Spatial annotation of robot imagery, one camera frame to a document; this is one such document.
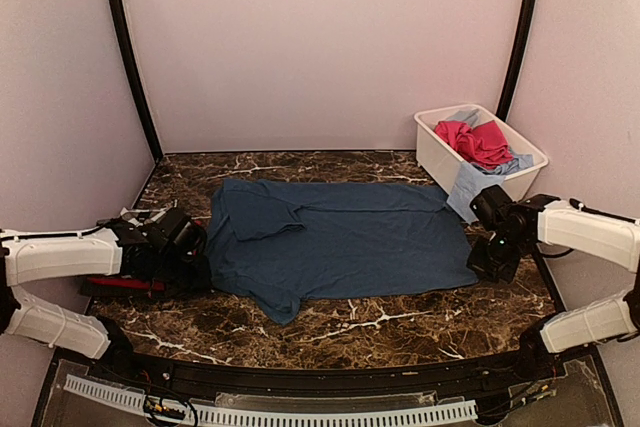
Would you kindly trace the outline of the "blue garment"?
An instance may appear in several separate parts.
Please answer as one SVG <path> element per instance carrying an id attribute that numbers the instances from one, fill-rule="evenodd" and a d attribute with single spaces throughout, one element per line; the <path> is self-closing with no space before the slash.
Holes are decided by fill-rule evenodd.
<path id="1" fill-rule="evenodd" d="M 213 286 L 286 325 L 308 300 L 474 285 L 471 247 L 437 186 L 227 179 L 212 198 Z"/>

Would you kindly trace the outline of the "black white plaid shirt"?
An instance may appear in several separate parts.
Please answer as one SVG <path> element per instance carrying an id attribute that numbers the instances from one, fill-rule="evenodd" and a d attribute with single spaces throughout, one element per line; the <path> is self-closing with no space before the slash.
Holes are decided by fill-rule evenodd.
<path id="1" fill-rule="evenodd" d="M 127 209 L 122 208 L 119 217 L 124 221 L 134 225 L 143 225 L 150 222 L 159 221 L 168 211 L 168 208 L 161 209 Z"/>

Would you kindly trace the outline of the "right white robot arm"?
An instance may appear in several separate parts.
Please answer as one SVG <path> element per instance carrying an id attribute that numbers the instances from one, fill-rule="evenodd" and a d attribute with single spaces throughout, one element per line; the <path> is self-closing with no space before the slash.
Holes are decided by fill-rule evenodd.
<path id="1" fill-rule="evenodd" d="M 564 247 L 604 259 L 627 271 L 639 270 L 639 221 L 538 194 L 514 201 L 499 186 L 481 191 L 470 204 L 492 236 L 474 244 L 467 266 L 491 282 L 511 282 L 522 257 L 539 244 Z M 556 354 L 583 344 L 639 335 L 639 284 L 563 312 L 530 329 L 531 340 L 510 360 L 510 371 L 521 381 L 534 379 Z"/>

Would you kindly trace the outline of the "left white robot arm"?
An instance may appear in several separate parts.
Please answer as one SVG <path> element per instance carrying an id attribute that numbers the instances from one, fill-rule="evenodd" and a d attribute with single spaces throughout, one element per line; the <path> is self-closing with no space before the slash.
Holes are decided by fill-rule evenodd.
<path id="1" fill-rule="evenodd" d="M 82 315 L 24 289 L 27 282 L 98 274 L 163 284 L 172 294 L 206 290 L 210 271 L 200 248 L 204 231 L 188 223 L 171 232 L 159 224 L 113 220 L 86 231 L 22 233 L 1 238 L 1 331 L 89 359 L 120 383 L 141 374 L 140 359 L 110 320 Z"/>

